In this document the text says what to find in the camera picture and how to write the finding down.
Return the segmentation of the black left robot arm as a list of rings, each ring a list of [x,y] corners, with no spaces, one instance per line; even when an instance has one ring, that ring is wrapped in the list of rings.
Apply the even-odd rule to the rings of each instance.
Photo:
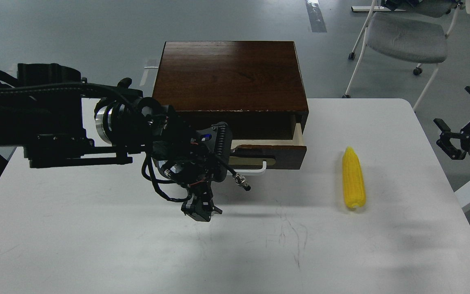
[[[195,130],[171,105],[131,89],[88,82],[80,71],[51,64],[19,63],[17,77],[0,70],[0,146],[21,146],[33,169],[125,165],[144,153],[142,176],[195,221],[209,222],[222,210],[212,182],[230,173],[233,134],[226,122]]]

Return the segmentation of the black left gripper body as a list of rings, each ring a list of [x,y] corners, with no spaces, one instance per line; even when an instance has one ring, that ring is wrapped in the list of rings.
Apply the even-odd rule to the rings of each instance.
[[[160,197],[185,203],[205,195],[202,201],[209,202],[213,198],[211,182],[223,182],[228,173],[238,186],[251,189],[228,163],[233,141],[228,123],[195,130],[170,105],[144,107],[142,113],[151,132],[142,175]]]

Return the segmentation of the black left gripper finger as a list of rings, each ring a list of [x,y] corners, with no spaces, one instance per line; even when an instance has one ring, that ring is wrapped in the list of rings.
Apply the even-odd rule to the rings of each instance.
[[[181,212],[197,222],[209,222],[215,215],[223,214],[213,201],[211,189],[187,189],[189,199],[181,206]]]

